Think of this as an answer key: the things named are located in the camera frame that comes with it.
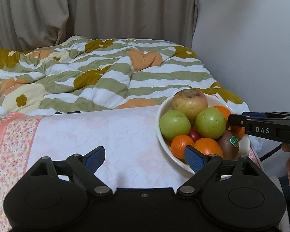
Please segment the small mandarin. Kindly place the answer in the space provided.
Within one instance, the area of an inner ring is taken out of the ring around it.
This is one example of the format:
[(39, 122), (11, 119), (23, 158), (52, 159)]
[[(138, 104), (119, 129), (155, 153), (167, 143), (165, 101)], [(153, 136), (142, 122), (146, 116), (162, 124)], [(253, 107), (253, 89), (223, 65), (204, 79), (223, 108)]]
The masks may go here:
[(242, 139), (242, 137), (245, 135), (245, 128), (244, 127), (231, 126), (230, 131), (238, 139)]
[(186, 146), (193, 145), (193, 139), (188, 135), (176, 136), (171, 142), (171, 152), (178, 159), (184, 159), (184, 149)]

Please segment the large orange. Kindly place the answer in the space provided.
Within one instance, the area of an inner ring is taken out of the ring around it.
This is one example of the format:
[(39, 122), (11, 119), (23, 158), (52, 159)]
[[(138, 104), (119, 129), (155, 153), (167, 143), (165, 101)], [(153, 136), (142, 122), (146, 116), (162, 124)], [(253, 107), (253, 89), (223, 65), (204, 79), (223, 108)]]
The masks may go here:
[(195, 141), (193, 147), (199, 150), (204, 155), (216, 154), (218, 156), (224, 157), (223, 150), (220, 145), (211, 138), (200, 138)]

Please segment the brown kiwi with sticker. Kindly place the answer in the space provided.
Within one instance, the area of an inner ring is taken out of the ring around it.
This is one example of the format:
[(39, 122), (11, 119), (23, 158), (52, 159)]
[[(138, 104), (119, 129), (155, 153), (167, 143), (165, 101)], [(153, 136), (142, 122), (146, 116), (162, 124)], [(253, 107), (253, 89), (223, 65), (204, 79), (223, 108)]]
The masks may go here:
[(221, 147), (225, 160), (234, 160), (239, 152), (239, 140), (229, 130), (219, 137), (217, 143)]

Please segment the smaller green apple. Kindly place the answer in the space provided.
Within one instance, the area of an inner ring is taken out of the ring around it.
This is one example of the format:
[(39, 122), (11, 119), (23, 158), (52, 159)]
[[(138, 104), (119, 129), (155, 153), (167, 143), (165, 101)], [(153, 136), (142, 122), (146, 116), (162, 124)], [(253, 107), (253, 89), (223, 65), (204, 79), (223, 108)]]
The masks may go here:
[(202, 110), (196, 117), (195, 126), (202, 137), (211, 139), (218, 139), (226, 131), (225, 118), (215, 107)]

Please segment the red tomato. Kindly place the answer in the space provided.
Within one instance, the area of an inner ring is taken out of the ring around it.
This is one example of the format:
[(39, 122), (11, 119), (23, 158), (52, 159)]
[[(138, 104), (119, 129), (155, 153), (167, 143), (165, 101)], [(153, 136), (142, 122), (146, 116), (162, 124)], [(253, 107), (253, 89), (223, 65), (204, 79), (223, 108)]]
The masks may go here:
[(195, 129), (191, 129), (188, 135), (193, 140), (193, 142), (196, 142), (202, 137)]

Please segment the large green apple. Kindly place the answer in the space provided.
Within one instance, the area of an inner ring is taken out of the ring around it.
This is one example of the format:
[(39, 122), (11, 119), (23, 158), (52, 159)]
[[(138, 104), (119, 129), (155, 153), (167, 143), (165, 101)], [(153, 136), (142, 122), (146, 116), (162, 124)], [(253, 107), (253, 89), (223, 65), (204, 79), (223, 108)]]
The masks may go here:
[(180, 111), (168, 111), (159, 119), (159, 127), (162, 136), (167, 140), (173, 140), (179, 135), (188, 135), (191, 124), (188, 118)]

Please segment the orange in bowl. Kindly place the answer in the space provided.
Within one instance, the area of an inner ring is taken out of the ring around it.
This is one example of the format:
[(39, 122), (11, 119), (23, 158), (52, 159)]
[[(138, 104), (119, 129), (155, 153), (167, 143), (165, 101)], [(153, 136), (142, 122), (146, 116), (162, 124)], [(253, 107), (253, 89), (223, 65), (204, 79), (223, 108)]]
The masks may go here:
[(226, 128), (228, 129), (229, 128), (228, 117), (231, 114), (231, 111), (228, 108), (220, 105), (215, 105), (214, 108), (218, 109), (222, 113), (226, 122)]

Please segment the crumpled white plastic bag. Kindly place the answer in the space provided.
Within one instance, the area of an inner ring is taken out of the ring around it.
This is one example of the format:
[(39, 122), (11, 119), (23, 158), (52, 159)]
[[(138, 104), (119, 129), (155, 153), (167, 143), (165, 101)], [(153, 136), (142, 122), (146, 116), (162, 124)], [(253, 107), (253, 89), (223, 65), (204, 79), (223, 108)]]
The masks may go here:
[(263, 146), (262, 139), (259, 137), (249, 135), (249, 140), (250, 140), (250, 144), (253, 147), (253, 149), (255, 150), (255, 152), (257, 152), (257, 153), (261, 152), (262, 146)]

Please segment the pink floral towel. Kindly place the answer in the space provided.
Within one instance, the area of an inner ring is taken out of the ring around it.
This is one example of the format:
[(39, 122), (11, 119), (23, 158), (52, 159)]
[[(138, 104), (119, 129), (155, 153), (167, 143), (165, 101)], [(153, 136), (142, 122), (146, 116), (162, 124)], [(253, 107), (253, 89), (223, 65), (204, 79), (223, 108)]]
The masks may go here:
[(157, 106), (0, 119), (0, 231), (10, 224), (3, 200), (39, 158), (65, 160), (98, 146), (106, 159), (96, 176), (111, 189), (178, 188), (190, 176), (161, 147), (156, 133)]

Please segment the yellowish red apple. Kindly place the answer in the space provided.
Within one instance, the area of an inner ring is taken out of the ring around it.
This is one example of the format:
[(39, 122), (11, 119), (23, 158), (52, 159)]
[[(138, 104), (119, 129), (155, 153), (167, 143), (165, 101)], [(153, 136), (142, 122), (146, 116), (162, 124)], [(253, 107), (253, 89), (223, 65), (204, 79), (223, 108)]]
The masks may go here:
[(173, 110), (182, 112), (193, 123), (197, 115), (208, 107), (205, 94), (197, 89), (178, 91), (171, 100)]

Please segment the cream oval bowl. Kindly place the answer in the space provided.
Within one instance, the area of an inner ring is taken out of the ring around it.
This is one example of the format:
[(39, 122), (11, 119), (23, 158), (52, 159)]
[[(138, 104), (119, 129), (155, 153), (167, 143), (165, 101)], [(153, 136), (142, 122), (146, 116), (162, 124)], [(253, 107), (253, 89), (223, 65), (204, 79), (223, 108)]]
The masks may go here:
[[(207, 98), (209, 107), (215, 106), (215, 105), (221, 105), (228, 108), (232, 113), (234, 113), (233, 109), (230, 108), (226, 104), (226, 102), (217, 94), (213, 94), (213, 95), (206, 94), (205, 96)], [(158, 108), (156, 118), (155, 118), (157, 137), (158, 137), (158, 140), (160, 142), (162, 149), (166, 152), (166, 154), (182, 169), (194, 174), (194, 171), (185, 162), (182, 162), (180, 159), (173, 156), (170, 150), (170, 144), (171, 144), (170, 141), (165, 140), (160, 131), (159, 120), (163, 114), (165, 114), (166, 112), (172, 109), (171, 100), (172, 100), (172, 96), (166, 98)], [(255, 154), (253, 153), (253, 149), (250, 146), (250, 139), (248, 135), (244, 135), (242, 139), (239, 141), (239, 153), (236, 159), (239, 156), (248, 156), (251, 160), (255, 159)]]

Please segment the green striped floral quilt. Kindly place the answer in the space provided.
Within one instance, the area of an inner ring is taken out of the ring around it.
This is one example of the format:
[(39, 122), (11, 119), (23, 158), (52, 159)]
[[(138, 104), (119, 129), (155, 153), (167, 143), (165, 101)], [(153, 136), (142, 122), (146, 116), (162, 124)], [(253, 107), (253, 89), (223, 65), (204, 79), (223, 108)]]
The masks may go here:
[(0, 119), (159, 105), (187, 88), (236, 113), (248, 110), (194, 51), (169, 41), (73, 36), (57, 46), (0, 50)]

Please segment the beige curtain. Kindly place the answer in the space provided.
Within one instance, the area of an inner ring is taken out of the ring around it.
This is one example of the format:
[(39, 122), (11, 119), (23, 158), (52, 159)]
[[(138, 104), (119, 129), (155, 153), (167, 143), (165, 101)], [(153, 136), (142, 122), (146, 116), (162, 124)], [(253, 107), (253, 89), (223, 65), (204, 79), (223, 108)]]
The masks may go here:
[(0, 0), (0, 49), (31, 50), (79, 35), (191, 46), (197, 0)]

